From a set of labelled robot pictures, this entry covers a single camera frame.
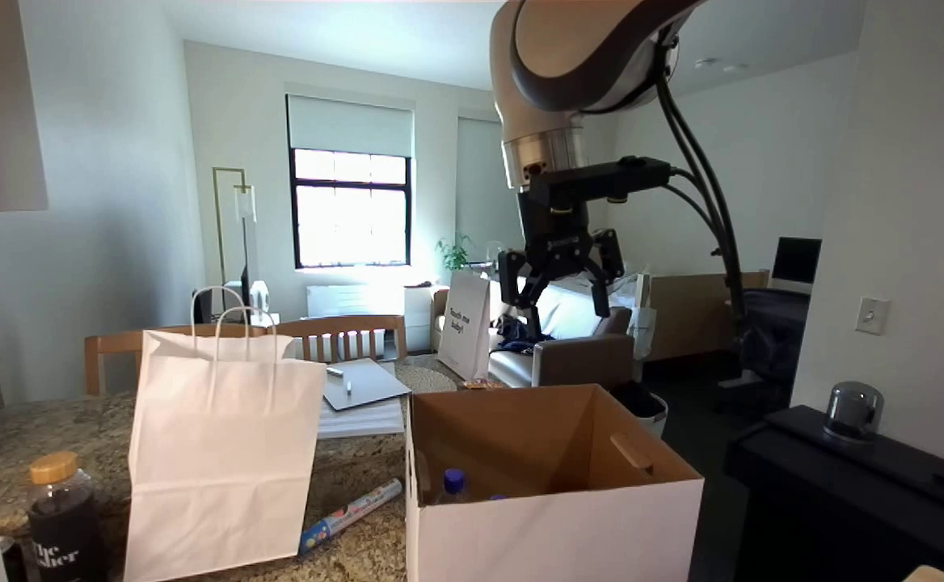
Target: blue bottle cap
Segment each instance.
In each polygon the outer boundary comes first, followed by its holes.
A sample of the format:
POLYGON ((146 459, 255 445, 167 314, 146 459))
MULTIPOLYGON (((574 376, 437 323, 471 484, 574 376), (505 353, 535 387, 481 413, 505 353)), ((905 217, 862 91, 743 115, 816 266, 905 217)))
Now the blue bottle cap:
POLYGON ((451 495, 461 493, 465 489, 465 471, 461 469, 447 469, 443 471, 443 490, 451 495))

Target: cardboard box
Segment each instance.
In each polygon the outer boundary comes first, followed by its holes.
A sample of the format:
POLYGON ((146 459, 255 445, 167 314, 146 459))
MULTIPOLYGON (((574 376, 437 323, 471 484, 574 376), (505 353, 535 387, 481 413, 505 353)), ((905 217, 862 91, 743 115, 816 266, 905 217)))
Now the cardboard box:
POLYGON ((417 394, 409 420, 409 580, 687 580, 702 477, 599 386, 417 394), (468 504, 434 504, 449 467, 468 504))

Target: headboard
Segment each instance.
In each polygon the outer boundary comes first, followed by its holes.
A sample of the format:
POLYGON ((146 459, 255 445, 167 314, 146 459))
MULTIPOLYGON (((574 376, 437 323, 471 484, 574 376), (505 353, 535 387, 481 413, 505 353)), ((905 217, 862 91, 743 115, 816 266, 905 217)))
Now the headboard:
MULTIPOLYGON (((743 272, 742 286, 767 286, 770 272, 743 272)), ((700 354, 731 347, 731 307, 718 275, 652 276, 649 302, 655 334, 647 361, 700 354)))

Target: light switch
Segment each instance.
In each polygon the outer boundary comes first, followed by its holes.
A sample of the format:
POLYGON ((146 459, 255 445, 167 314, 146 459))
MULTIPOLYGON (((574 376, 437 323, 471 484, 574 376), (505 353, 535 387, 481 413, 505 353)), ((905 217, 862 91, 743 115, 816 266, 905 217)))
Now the light switch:
POLYGON ((860 314, 857 316, 857 331, 864 334, 881 335, 885 332, 885 321, 889 318, 887 299, 860 299, 860 314))

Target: water bottle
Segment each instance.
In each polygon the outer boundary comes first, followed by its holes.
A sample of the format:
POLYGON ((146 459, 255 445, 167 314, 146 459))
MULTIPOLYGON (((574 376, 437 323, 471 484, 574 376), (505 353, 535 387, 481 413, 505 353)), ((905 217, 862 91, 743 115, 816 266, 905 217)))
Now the water bottle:
POLYGON ((461 469, 447 469, 443 471, 443 493, 436 498, 436 505, 464 504, 468 501, 465 493, 465 471, 461 469))
POLYGON ((26 515, 42 582, 105 582, 106 551, 95 486, 77 454, 52 453, 30 465, 26 515))

